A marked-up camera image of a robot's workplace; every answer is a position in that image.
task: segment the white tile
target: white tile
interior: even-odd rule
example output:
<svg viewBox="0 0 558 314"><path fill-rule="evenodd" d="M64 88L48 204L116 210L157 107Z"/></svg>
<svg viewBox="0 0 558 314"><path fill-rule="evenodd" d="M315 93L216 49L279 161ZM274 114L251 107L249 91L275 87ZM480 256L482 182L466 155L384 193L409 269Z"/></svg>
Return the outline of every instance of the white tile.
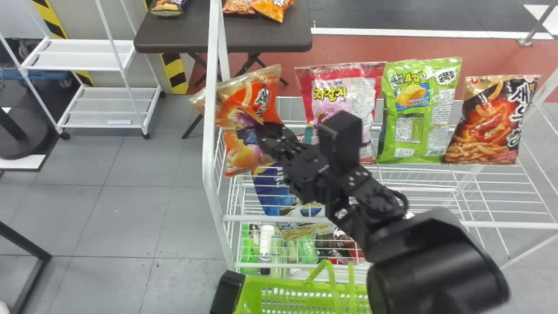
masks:
<svg viewBox="0 0 558 314"><path fill-rule="evenodd" d="M72 258L52 314L137 314L152 259Z"/></svg>
<svg viewBox="0 0 558 314"><path fill-rule="evenodd" d="M548 8L547 5L543 4L524 4L525 9L527 9L537 20L539 20ZM553 35L558 35L558 8L554 8L546 21L542 24L547 31Z"/></svg>

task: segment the orange snack bag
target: orange snack bag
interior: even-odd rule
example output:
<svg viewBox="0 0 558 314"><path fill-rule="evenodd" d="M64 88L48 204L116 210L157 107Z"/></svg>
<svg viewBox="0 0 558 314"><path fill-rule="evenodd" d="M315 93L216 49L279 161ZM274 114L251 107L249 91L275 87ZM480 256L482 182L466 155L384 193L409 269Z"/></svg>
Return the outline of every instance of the orange snack bag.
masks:
<svg viewBox="0 0 558 314"><path fill-rule="evenodd" d="M227 0L223 6L224 13L237 14L256 14L254 8L250 6L252 0Z"/></svg>
<svg viewBox="0 0 558 314"><path fill-rule="evenodd" d="M255 126L264 121L282 123L275 104L280 77L277 64L217 84L215 125L223 128L227 145L225 176L273 161L259 148ZM205 89L190 102L203 114Z"/></svg>
<svg viewBox="0 0 558 314"><path fill-rule="evenodd" d="M283 23L285 11L296 0L254 0L251 6L259 13Z"/></svg>

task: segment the floor tile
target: floor tile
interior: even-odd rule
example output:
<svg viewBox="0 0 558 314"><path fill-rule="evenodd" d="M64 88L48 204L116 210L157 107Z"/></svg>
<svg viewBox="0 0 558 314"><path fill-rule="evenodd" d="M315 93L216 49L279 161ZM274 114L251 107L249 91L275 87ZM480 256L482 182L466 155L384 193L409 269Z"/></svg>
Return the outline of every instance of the floor tile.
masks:
<svg viewBox="0 0 558 314"><path fill-rule="evenodd" d="M176 133L155 133L150 140L125 137L106 184L172 186L183 147Z"/></svg>
<svg viewBox="0 0 558 314"><path fill-rule="evenodd" d="M202 135L192 134L186 139L182 150L178 170L176 171L175 187L203 187L201 176Z"/></svg>
<svg viewBox="0 0 558 314"><path fill-rule="evenodd" d="M36 177L36 172L4 172L2 174L0 177L0 199L2 200L0 221L9 223Z"/></svg>
<svg viewBox="0 0 558 314"><path fill-rule="evenodd" d="M155 259L141 313L209 313L224 260Z"/></svg>
<svg viewBox="0 0 558 314"><path fill-rule="evenodd" d="M174 188L156 257L222 259L205 189Z"/></svg>
<svg viewBox="0 0 558 314"><path fill-rule="evenodd" d="M154 132L184 133L192 115L192 105L187 95L167 95L159 99L151 120Z"/></svg>
<svg viewBox="0 0 558 314"><path fill-rule="evenodd" d="M152 259L72 258L50 313L139 313Z"/></svg>
<svg viewBox="0 0 558 314"><path fill-rule="evenodd" d="M504 271L519 314L554 314L558 308L558 269L510 267Z"/></svg>
<svg viewBox="0 0 558 314"><path fill-rule="evenodd" d="M36 262L33 256L0 255L0 299L8 308L16 303Z"/></svg>
<svg viewBox="0 0 558 314"><path fill-rule="evenodd" d="M26 314L48 314L70 260L70 257L53 257L50 260L27 304Z"/></svg>
<svg viewBox="0 0 558 314"><path fill-rule="evenodd" d="M123 137L73 136L56 144L36 183L103 185Z"/></svg>
<svg viewBox="0 0 558 314"><path fill-rule="evenodd" d="M101 187L87 185L35 184L10 226L52 255L71 255L100 191ZM6 242L0 240L3 254L22 252L14 245L6 248Z"/></svg>
<svg viewBox="0 0 558 314"><path fill-rule="evenodd" d="M154 256L170 188L104 187L77 256Z"/></svg>

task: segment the black caster wheel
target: black caster wheel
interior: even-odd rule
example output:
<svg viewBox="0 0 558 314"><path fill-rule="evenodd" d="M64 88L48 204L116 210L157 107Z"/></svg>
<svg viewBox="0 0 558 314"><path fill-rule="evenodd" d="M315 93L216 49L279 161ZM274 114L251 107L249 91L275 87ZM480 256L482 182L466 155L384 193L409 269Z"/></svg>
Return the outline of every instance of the black caster wheel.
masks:
<svg viewBox="0 0 558 314"><path fill-rule="evenodd" d="M67 141L70 139L70 134L68 132L62 132L62 134L60 134L60 138Z"/></svg>

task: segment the white wire rack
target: white wire rack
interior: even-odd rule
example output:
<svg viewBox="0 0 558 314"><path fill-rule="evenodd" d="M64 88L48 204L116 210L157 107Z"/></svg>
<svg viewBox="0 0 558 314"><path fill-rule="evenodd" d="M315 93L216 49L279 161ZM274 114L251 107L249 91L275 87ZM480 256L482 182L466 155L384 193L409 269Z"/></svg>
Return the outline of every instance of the white wire rack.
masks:
<svg viewBox="0 0 558 314"><path fill-rule="evenodd" d="M266 216L251 173L232 178L228 186L226 208L222 208L218 201L217 195L224 186L225 143L222 130L215 138L214 83L217 81L218 57L224 79L230 77L224 43L220 1L211 0L203 180L227 265L232 270L284 268L290 270L289 278L305 279L308 269L316 265L301 264L298 256L293 259L292 256L284 255L279 259L288 261L291 257L294 263L242 262L242 226L245 223L328 223L325 217ZM501 268L508 267L558 237L555 219L558 212L555 208L558 203L558 191L555 188L558 183L558 164L554 163L558 131L542 103L556 85L558 70L541 86L523 120L522 143L516 165L380 164L367 168L382 184L403 192L411 204L410 210L417 215L435 207L448 208ZM279 98L277 107L280 117L289 128L295 133L304 132L306 121L300 98ZM382 116L381 108L380 100L376 117ZM376 139L380 127L379 121L373 125ZM453 130L450 128L448 139ZM352 247L357 253L358 246L354 244ZM357 282L364 283L370 264L362 259L354 259L353 262L356 264ZM347 266L335 265L334 268L339 282L344 282L347 279Z"/></svg>
<svg viewBox="0 0 558 314"><path fill-rule="evenodd" d="M144 137L147 138L147 128L161 93L161 84L151 62L145 56L157 87L130 87L127 70L136 54L133 41L113 39L100 0L95 0L95 3L107 33L107 40L52 39L37 22L35 15L30 12L27 2L28 0L24 1L24 7L37 27L42 30L44 38L22 63L18 62L1 33L0 40L57 132L62 135L64 128L68 127L141 129ZM124 0L120 0L120 3L135 34L136 29L128 8ZM35 86L28 79L29 70L71 71L81 84L58 121L54 120ZM86 87L75 71L120 72L125 87ZM67 139L69 135L64 134L62 138Z"/></svg>

